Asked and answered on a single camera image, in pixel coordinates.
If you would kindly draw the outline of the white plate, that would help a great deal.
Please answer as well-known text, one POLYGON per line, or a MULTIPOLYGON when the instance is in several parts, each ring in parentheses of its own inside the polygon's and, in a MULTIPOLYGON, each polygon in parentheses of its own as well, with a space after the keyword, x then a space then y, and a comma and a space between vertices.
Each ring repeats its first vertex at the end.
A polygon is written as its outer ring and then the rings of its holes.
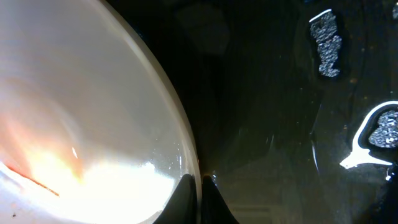
POLYGON ((1 222, 154 223, 201 177, 164 69, 105 1, 1 1, 1 222))

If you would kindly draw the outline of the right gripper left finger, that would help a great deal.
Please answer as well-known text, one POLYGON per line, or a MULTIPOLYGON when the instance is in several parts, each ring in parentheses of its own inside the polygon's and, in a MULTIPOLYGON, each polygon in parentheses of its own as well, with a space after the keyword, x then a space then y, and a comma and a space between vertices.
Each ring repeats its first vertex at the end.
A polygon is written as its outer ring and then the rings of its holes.
POLYGON ((192 175, 185 174, 154 224, 195 224, 197 188, 192 175))

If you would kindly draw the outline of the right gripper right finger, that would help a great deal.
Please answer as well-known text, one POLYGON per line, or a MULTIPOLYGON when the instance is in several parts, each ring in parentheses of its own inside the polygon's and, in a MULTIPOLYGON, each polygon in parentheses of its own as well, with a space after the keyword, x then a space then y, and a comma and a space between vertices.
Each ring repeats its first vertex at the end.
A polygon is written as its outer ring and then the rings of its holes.
POLYGON ((238 224, 217 186, 209 175, 202 179, 201 222, 203 224, 238 224))

